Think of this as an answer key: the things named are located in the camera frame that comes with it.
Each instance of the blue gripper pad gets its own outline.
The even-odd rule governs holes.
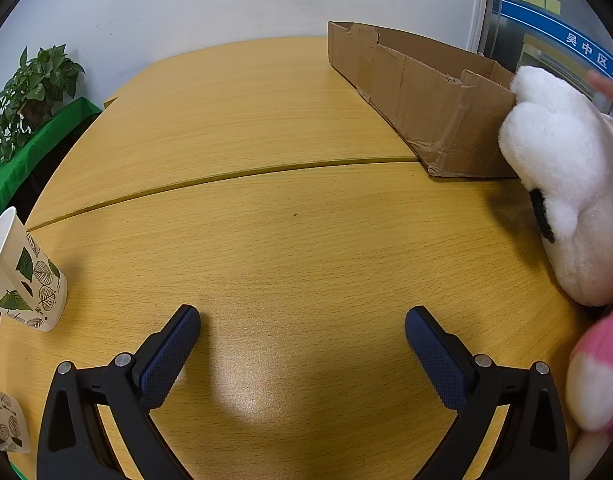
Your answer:
[[[200,314],[190,307],[139,376],[141,396],[138,402],[142,409],[153,410],[164,403],[199,335]]]
[[[407,313],[407,341],[442,403],[448,409],[460,413],[469,402],[467,377],[418,309],[419,307],[412,308]]]

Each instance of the leaf-patterned paper cup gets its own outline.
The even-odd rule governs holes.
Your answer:
[[[0,391],[0,451],[30,451],[29,430],[17,400]]]
[[[10,207],[0,215],[0,312],[48,332],[62,316],[66,278]]]

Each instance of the blue stripe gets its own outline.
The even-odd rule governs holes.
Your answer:
[[[613,56],[579,30],[544,12],[511,0],[503,0],[500,14],[548,36],[613,79]]]

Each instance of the stuffed animal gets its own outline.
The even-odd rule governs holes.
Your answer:
[[[613,118],[545,70],[524,66],[500,130],[504,157],[528,190],[542,244],[578,303],[613,303]],[[584,433],[571,480],[584,479],[613,438],[613,312],[571,355],[567,403]]]

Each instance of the cardboard box flap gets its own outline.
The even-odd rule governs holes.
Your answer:
[[[493,60],[415,34],[329,22],[329,60],[434,176],[514,176],[497,134],[515,104]]]

